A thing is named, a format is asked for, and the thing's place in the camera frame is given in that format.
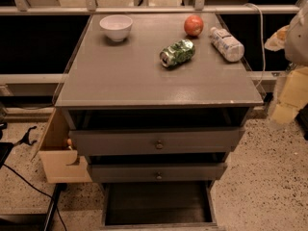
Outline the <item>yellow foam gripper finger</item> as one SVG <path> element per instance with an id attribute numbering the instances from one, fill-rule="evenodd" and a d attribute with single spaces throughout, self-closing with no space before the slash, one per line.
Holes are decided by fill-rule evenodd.
<path id="1" fill-rule="evenodd" d="M 288 74 L 271 119 L 278 124 L 290 123 L 307 104 L 308 66 L 303 66 Z"/>
<path id="2" fill-rule="evenodd" d="M 265 43 L 265 48 L 269 51 L 278 51 L 285 48 L 285 39 L 289 25 L 283 26 L 277 30 Z"/>

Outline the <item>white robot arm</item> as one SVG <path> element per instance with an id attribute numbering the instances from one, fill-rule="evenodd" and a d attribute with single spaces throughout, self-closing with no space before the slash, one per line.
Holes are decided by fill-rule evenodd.
<path id="1" fill-rule="evenodd" d="M 271 119 L 287 124 L 308 104 L 308 2 L 288 26 L 276 31 L 265 44 L 270 51 L 283 49 L 285 58 L 296 65 L 286 78 Z"/>

